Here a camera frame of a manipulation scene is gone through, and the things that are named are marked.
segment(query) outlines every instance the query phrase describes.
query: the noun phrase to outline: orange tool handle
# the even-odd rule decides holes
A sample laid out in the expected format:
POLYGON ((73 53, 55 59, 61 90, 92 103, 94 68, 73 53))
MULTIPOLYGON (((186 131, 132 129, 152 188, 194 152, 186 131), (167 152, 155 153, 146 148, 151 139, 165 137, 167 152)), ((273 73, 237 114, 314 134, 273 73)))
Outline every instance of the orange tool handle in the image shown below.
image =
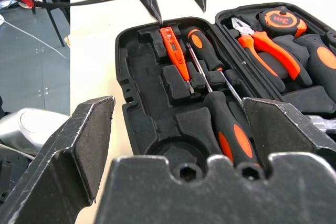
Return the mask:
POLYGON ((224 64, 217 58, 216 51, 205 34, 198 29, 191 29, 188 41, 199 59, 205 61, 209 71, 222 70, 224 64))
POLYGON ((165 27, 160 29, 160 34, 163 38, 164 45, 166 47, 169 58, 177 67, 182 78, 185 81, 190 81, 187 64, 185 63, 182 48, 177 41, 174 31, 171 27, 165 27))
POLYGON ((292 80, 303 86, 311 86, 312 80, 307 71, 289 52, 273 42, 265 31, 256 31, 252 35, 255 46, 258 50, 267 52, 274 56, 287 70, 292 80))
POLYGON ((328 96, 336 102, 336 56, 323 43, 320 35, 304 35, 295 42, 308 48, 308 71, 312 79, 323 86, 328 96))
POLYGON ((256 154, 243 128, 231 114, 223 92, 214 91, 204 99, 210 110, 211 119, 219 145, 225 156, 236 166, 241 162, 258 164, 256 154))
POLYGON ((257 66, 257 68, 272 82, 276 89, 281 93, 285 90, 285 84, 280 79, 280 77, 271 69, 266 62, 259 56, 259 54, 254 49, 254 40, 251 35, 242 35, 238 42, 245 49, 247 54, 250 56, 252 62, 257 66))

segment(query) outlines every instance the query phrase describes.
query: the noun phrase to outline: orange pliers handle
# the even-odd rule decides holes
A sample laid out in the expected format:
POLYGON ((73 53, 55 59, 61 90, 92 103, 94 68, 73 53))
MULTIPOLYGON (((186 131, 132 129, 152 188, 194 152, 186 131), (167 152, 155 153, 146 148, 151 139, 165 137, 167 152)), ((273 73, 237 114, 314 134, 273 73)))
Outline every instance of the orange pliers handle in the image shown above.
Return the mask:
POLYGON ((245 49, 253 63, 272 82, 279 92, 284 92, 286 86, 280 77, 271 69, 255 50, 255 41, 251 35, 242 35, 238 42, 245 49))
POLYGON ((312 85, 312 80, 302 64, 288 51, 271 40, 265 31, 256 31, 252 38, 255 47, 274 56, 285 67, 292 80, 303 86, 312 85))

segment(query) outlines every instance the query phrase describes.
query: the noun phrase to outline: gray floor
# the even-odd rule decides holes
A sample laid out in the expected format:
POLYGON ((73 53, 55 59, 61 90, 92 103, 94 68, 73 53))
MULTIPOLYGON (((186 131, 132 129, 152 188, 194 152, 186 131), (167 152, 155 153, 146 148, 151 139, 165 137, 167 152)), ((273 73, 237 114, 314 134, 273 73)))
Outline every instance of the gray floor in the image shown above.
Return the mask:
MULTIPOLYGON (((70 27, 62 12, 51 11, 62 38, 70 27)), ((0 26, 0 95, 3 109, 39 108, 70 113, 70 49, 62 47, 49 16, 38 9, 19 8, 1 13, 5 20, 60 51, 67 59, 41 42, 3 24, 0 26)))

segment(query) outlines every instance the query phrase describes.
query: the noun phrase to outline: tape measure label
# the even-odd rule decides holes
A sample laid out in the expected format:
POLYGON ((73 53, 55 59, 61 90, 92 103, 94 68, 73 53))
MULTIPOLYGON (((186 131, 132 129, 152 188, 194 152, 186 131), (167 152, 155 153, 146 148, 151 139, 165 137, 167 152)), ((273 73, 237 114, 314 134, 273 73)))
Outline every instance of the tape measure label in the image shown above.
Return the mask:
POLYGON ((293 24, 293 19, 291 17, 283 17, 278 14, 273 14, 270 20, 278 25, 291 25, 293 24))

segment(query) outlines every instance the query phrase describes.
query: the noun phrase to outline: cable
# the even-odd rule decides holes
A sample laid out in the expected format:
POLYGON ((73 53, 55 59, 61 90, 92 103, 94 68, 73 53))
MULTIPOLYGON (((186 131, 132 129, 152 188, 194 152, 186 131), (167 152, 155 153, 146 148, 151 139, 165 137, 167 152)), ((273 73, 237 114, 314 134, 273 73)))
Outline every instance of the cable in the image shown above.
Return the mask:
POLYGON ((70 6, 81 6, 81 5, 90 5, 90 4, 97 4, 97 3, 102 3, 102 2, 107 2, 107 1, 113 1, 113 0, 84 0, 84 1, 79 1, 79 2, 61 2, 61 3, 44 3, 44 2, 34 2, 36 7, 42 7, 42 8, 53 8, 53 7, 70 7, 70 6))
POLYGON ((56 53, 58 53, 59 55, 61 55, 64 59, 68 60, 67 57, 65 57, 63 54, 61 54, 57 49, 53 48, 52 46, 48 45, 47 43, 45 43, 44 41, 40 40, 39 38, 36 38, 34 35, 30 34, 30 33, 27 33, 26 31, 23 31, 22 29, 12 25, 11 23, 7 22, 5 19, 2 19, 2 17, 0 16, 0 20, 2 20, 3 22, 5 22, 6 24, 14 27, 15 29, 23 32, 24 34, 26 35, 29 35, 31 37, 33 37, 34 39, 40 41, 41 43, 43 43, 44 45, 46 45, 47 47, 51 48, 52 50, 54 50, 56 53))
POLYGON ((80 2, 74 2, 74 3, 68 3, 68 2, 60 2, 60 3, 43 3, 43 2, 35 2, 36 7, 42 7, 42 8, 52 8, 52 7, 58 7, 58 8, 64 8, 64 7, 70 7, 70 6, 82 6, 82 5, 92 5, 92 4, 99 4, 103 2, 108 2, 113 0, 89 0, 88 1, 80 1, 80 2))

